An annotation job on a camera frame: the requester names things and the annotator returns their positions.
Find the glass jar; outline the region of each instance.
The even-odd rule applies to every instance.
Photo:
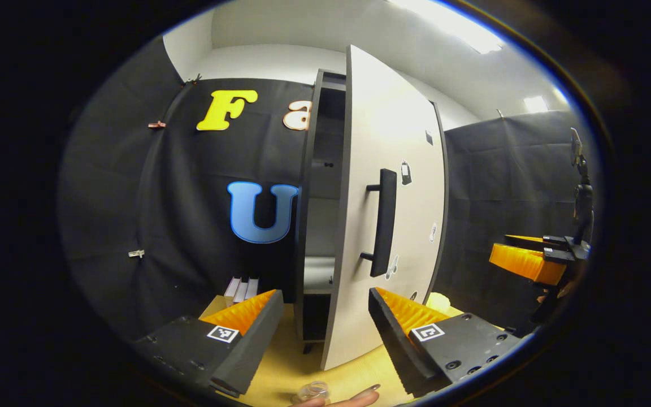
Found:
[[[325,382],[313,382],[306,384],[301,387],[301,389],[294,394],[291,398],[293,404],[299,404],[299,402],[308,401],[310,399],[315,399],[316,397],[322,397],[326,400],[325,404],[330,404],[331,399],[328,394],[328,385]]]

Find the cabinet door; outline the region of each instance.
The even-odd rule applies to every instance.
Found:
[[[355,46],[347,52],[343,174],[336,230],[334,292],[321,368],[330,369],[382,345],[368,312],[368,290],[382,287],[423,303],[444,224],[444,153],[436,109],[401,75]],[[380,191],[367,185],[387,179]],[[395,213],[379,201],[392,199]],[[388,232],[393,237],[377,238]],[[380,246],[374,247],[376,240]],[[379,258],[362,258],[361,253]],[[372,276],[379,272],[395,273]]]

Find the blue letter u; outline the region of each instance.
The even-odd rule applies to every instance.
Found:
[[[290,230],[290,212],[298,188],[291,185],[274,185],[271,193],[276,196],[276,222],[268,229],[255,224],[255,197],[263,192],[256,183],[236,182],[228,185],[232,196],[230,226],[237,237],[251,243],[274,243]]]

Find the black backdrop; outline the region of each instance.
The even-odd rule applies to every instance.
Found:
[[[516,335],[534,327],[529,316],[541,289],[527,278],[492,265],[493,243],[503,235],[573,235],[571,131],[584,143],[599,205],[600,161],[590,154],[592,134],[568,111],[523,114],[444,132],[449,154],[449,217],[444,259],[434,291]]]
[[[225,131],[197,131],[215,90],[251,89]],[[287,129],[308,85],[219,79],[183,83],[152,41],[83,109],[65,150],[58,214],[72,278],[120,336],[133,340],[181,315],[199,316],[233,276],[258,276],[261,292],[294,300],[294,223],[271,244],[230,227],[233,181],[259,183],[255,223],[275,219],[275,184],[298,185],[305,131]],[[158,119],[165,129],[150,129]],[[295,200],[292,210],[295,211]],[[145,256],[129,258],[132,250]]]

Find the finger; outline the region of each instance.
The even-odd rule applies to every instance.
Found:
[[[299,404],[294,404],[290,407],[323,407],[325,404],[326,402],[323,397],[315,397],[314,399],[299,402]]]
[[[371,392],[377,391],[377,389],[379,388],[380,388],[380,384],[374,384],[374,386],[371,386],[368,389],[365,389],[364,391],[360,392],[359,394],[356,394],[356,396],[351,397],[351,400],[361,399],[361,397],[368,396],[369,394],[371,394]]]
[[[328,407],[365,407],[366,405],[374,404],[378,400],[378,392],[370,392],[366,396],[360,397],[360,399],[351,399],[344,400],[339,402],[334,402],[334,404],[328,405]]]

